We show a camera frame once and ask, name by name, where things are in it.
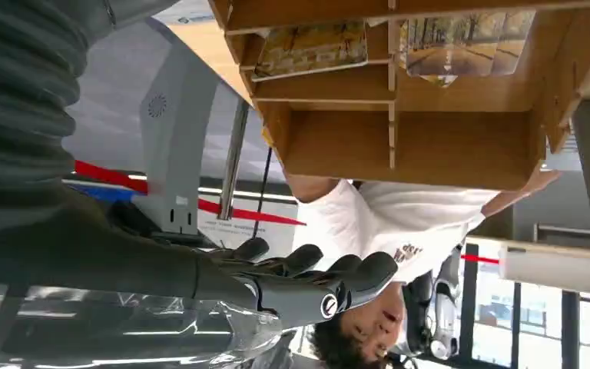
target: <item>metal pole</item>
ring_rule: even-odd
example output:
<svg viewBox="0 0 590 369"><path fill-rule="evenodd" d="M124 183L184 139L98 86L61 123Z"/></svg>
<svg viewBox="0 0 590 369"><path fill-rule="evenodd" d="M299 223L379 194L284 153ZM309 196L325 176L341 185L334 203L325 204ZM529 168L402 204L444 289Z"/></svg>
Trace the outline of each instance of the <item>metal pole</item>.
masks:
<svg viewBox="0 0 590 369"><path fill-rule="evenodd" d="M232 197L236 187L236 176L238 174L238 161L240 150L243 148L243 136L245 136L245 124L247 123L247 110L250 105L244 98L238 98L236 115L234 116L234 127L230 138L230 150L227 152L227 163L225 164L225 178L223 178L223 191L220 193L220 213L218 219L228 221L231 218Z"/></svg>

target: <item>man's hand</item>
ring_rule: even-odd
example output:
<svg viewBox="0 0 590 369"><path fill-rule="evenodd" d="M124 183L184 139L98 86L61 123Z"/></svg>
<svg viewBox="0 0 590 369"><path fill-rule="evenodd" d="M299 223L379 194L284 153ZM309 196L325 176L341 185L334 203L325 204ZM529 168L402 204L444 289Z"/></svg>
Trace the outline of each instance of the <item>man's hand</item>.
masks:
<svg viewBox="0 0 590 369"><path fill-rule="evenodd" d="M322 198L338 185L338 180L332 178L289 175L286 171L283 172L283 176L286 177L293 196L303 203Z"/></svg>
<svg viewBox="0 0 590 369"><path fill-rule="evenodd" d="M521 190L526 196L541 191L553 181L558 179L562 173L560 171L536 171L532 174L528 183Z"/></svg>
<svg viewBox="0 0 590 369"><path fill-rule="evenodd" d="M521 190L501 192L490 202L485 204L485 206L482 207L481 212L486 217L490 217L508 206L515 204L517 201L543 190L551 182L558 179L560 175L562 175L560 171L536 171Z"/></svg>

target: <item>black cable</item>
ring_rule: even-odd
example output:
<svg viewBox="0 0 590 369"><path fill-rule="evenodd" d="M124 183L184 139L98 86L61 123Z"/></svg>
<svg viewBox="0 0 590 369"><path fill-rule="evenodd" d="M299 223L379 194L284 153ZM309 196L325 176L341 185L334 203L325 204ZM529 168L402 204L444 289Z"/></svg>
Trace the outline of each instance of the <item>black cable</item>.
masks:
<svg viewBox="0 0 590 369"><path fill-rule="evenodd" d="M261 182L261 196L259 197L259 206L257 206L257 213L261 213L261 208L264 205L264 192L266 191L266 183L268 182L268 171L270 170L270 160L273 157L273 148L268 148L268 158L266 159L266 168L264 169L264 181ZM254 222L254 231L252 238L257 236L259 231L259 221Z"/></svg>

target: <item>ceiling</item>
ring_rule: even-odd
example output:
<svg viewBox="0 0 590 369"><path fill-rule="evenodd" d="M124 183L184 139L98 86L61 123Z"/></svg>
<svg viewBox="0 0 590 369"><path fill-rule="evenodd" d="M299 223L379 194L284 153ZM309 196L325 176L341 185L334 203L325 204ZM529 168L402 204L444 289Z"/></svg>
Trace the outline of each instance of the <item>ceiling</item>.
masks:
<svg viewBox="0 0 590 369"><path fill-rule="evenodd" d="M77 159L111 169L145 171L139 105L172 42L181 42L157 24L149 20L124 28L88 53L87 70L79 79L81 100L67 108L77 122L76 132L63 142ZM212 101L201 177L224 176L237 101L238 94L221 80ZM263 179L268 147L261 127L259 116L250 109L240 156L240 180ZM269 182L283 181L279 162L273 158Z"/></svg>

